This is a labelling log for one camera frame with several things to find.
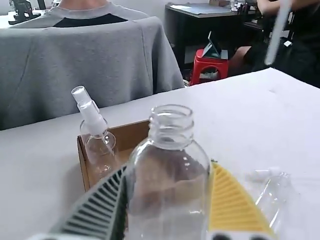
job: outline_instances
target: yellow ribbed object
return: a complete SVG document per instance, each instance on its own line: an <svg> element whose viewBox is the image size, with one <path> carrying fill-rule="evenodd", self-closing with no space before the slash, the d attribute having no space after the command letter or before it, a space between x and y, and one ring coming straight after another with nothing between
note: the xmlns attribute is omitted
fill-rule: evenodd
<svg viewBox="0 0 320 240"><path fill-rule="evenodd" d="M241 184L220 165L214 163L213 168L208 230L259 232L274 236L264 215Z"/></svg>

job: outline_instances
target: gray ribbed object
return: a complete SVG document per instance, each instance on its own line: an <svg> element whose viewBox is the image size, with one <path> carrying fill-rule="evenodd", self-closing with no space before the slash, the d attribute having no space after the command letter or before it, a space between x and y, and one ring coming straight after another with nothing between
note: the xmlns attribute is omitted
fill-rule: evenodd
<svg viewBox="0 0 320 240"><path fill-rule="evenodd" d="M72 207L50 231L52 234L72 234L101 240L124 239L127 192L124 171L126 165L109 177L101 179Z"/></svg>

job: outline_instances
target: white pipette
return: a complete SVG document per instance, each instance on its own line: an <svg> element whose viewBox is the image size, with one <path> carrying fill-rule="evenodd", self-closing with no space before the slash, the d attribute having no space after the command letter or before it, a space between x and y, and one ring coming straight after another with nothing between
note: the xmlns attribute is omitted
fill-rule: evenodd
<svg viewBox="0 0 320 240"><path fill-rule="evenodd" d="M280 0L280 9L272 31L271 41L264 60L265 65L270 66L274 63L280 45L281 34L286 27L292 0Z"/></svg>

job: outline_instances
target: spray bottle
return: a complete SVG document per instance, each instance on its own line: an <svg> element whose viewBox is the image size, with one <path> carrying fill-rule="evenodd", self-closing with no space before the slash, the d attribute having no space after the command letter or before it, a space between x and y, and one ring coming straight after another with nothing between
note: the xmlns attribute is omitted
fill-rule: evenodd
<svg viewBox="0 0 320 240"><path fill-rule="evenodd" d="M116 137L108 131L108 122L84 86L75 87L71 93L84 119L80 125L80 134L94 171L94 181L98 182L120 167L116 157Z"/></svg>

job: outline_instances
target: person's arm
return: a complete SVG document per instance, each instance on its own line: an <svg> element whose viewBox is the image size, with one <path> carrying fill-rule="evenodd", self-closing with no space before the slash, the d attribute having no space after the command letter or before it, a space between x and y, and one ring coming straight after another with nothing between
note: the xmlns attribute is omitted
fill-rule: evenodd
<svg viewBox="0 0 320 240"><path fill-rule="evenodd" d="M295 11L315 3L320 3L320 0L292 0L291 9ZM262 15L275 15L280 9L281 0L257 0L257 4Z"/></svg>

